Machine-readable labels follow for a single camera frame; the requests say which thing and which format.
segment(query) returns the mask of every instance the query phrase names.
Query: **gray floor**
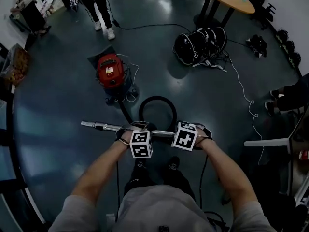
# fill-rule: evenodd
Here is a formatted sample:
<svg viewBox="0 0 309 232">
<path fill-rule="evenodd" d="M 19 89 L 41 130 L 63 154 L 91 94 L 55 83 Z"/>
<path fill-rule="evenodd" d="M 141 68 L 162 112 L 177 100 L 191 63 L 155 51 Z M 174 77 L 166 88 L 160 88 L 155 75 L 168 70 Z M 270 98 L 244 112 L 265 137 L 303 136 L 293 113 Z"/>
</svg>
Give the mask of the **gray floor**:
<svg viewBox="0 0 309 232">
<path fill-rule="evenodd" d="M 122 27 L 178 23 L 189 29 L 195 28 L 192 19 L 203 2 L 110 0 L 113 15 Z M 226 11 L 221 5 L 215 17 L 221 20 Z M 184 32 L 182 28 L 166 26 L 131 31 L 115 28 L 116 39 L 109 42 L 106 30 L 103 34 L 94 31 L 82 6 L 78 13 L 57 12 L 50 17 L 49 23 L 53 26 L 50 33 L 29 51 L 32 64 L 26 79 L 16 90 L 14 103 L 22 172 L 46 220 L 55 219 L 78 177 L 114 141 L 113 133 L 82 127 L 81 120 L 126 122 L 119 109 L 105 104 L 104 90 L 94 80 L 95 70 L 87 61 L 87 57 L 100 53 L 109 44 L 140 66 L 136 77 L 140 96 L 135 103 L 126 103 L 134 119 L 138 119 L 138 108 L 144 99 L 165 96 L 177 108 L 178 119 L 206 125 L 218 145 L 236 160 L 243 150 L 252 151 L 255 154 L 253 164 L 257 164 L 261 149 L 242 146 L 245 140 L 259 137 L 252 128 L 249 104 L 243 98 L 235 71 L 230 64 L 226 65 L 227 73 L 182 66 L 172 52 L 175 38 Z M 267 58 L 258 59 L 248 48 L 231 42 L 227 43 L 226 50 L 238 69 L 248 99 L 255 100 L 252 111 L 259 114 L 255 120 L 257 128 L 264 138 L 271 138 L 287 132 L 282 129 L 284 126 L 274 129 L 274 123 L 284 123 L 281 118 L 270 118 L 263 102 L 269 98 L 269 90 L 290 85 L 298 77 L 270 30 L 261 31 L 260 28 L 261 25 L 250 21 L 247 15 L 235 12 L 225 29 L 229 39 L 242 43 L 254 34 L 262 35 L 268 44 Z M 162 116 L 152 114 L 151 119 L 156 121 Z M 199 204 L 203 152 L 187 153 L 155 143 L 153 157 L 148 161 L 151 177 L 162 183 L 159 170 L 173 155 L 180 157 L 180 170 L 189 179 Z M 133 163 L 129 151 L 119 162 L 121 197 Z M 202 191 L 204 210 L 218 212 L 230 225 L 232 209 L 230 205 L 221 206 L 224 191 L 210 163 L 205 170 Z M 114 172 L 98 203 L 103 228 L 106 227 L 106 214 L 116 211 Z"/>
</svg>

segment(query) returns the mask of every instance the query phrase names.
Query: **wrist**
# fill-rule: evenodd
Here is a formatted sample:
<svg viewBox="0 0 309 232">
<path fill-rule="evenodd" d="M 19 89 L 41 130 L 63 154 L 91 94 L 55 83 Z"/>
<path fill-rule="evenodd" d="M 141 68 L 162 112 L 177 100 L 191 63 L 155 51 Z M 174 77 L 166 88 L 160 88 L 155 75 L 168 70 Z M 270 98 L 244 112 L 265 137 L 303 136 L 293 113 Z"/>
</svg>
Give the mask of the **wrist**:
<svg viewBox="0 0 309 232">
<path fill-rule="evenodd" d="M 127 150 L 129 148 L 129 146 L 125 145 L 124 143 L 120 142 L 119 140 L 115 141 L 113 143 L 113 145 L 116 147 L 116 148 L 119 148 L 120 150 Z"/>
<path fill-rule="evenodd" d="M 212 146 L 217 145 L 216 142 L 210 138 L 206 138 L 205 140 L 203 140 L 201 143 L 202 149 L 204 151 L 207 151 L 208 149 L 210 149 Z"/>
</svg>

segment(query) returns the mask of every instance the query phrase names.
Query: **white wall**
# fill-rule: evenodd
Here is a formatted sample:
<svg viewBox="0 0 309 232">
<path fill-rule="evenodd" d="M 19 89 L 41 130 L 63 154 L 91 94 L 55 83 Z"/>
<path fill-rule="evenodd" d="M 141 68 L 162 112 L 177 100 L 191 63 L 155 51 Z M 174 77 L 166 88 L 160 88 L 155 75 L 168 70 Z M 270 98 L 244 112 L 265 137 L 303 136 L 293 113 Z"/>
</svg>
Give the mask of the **white wall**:
<svg viewBox="0 0 309 232">
<path fill-rule="evenodd" d="M 0 0 L 0 42 L 8 49 L 16 43 L 25 47 L 28 37 L 27 33 L 22 33 L 10 21 L 10 8 L 13 6 L 13 0 Z"/>
<path fill-rule="evenodd" d="M 266 0 L 264 5 L 269 2 L 276 8 L 272 25 L 288 31 L 289 40 L 301 55 L 299 70 L 302 75 L 309 73 L 309 0 Z"/>
</svg>

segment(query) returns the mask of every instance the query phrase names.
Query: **metal tube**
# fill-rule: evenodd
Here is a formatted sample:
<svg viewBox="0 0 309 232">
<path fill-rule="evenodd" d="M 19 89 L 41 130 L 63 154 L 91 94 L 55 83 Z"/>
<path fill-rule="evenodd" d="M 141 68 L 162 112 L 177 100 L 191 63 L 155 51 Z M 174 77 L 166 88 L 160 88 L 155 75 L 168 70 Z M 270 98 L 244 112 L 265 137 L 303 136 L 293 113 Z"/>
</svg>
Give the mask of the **metal tube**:
<svg viewBox="0 0 309 232">
<path fill-rule="evenodd" d="M 88 122 L 88 121 L 82 121 L 81 122 L 82 126 L 88 126 L 92 127 L 98 130 L 105 130 L 105 131 L 118 131 L 121 126 L 117 125 L 110 125 L 107 123 L 101 123 L 101 122 Z M 151 132 L 153 136 L 158 136 L 158 137 L 173 137 L 175 135 L 174 132 L 172 131 L 164 131 L 164 130 L 154 130 Z"/>
</svg>

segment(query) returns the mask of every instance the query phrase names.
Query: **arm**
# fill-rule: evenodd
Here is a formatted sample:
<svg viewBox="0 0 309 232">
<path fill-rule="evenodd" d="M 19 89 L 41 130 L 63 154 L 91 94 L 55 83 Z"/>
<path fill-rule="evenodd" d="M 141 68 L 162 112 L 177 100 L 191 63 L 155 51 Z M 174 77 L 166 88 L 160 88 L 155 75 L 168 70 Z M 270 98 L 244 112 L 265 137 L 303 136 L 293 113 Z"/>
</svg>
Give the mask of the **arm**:
<svg viewBox="0 0 309 232">
<path fill-rule="evenodd" d="M 127 145 L 120 141 L 114 142 L 80 177 L 72 195 L 84 197 L 95 205 L 101 189 L 111 177 L 116 162 L 126 150 Z"/>
<path fill-rule="evenodd" d="M 245 173 L 218 147 L 215 141 L 205 139 L 197 146 L 207 153 L 224 189 L 229 194 L 233 205 L 234 217 L 236 217 L 245 204 L 252 201 L 257 202 L 255 192 Z"/>
<path fill-rule="evenodd" d="M 20 11 L 21 11 L 21 9 L 19 9 L 19 8 L 11 8 L 10 9 L 11 13 L 20 12 Z"/>
</svg>

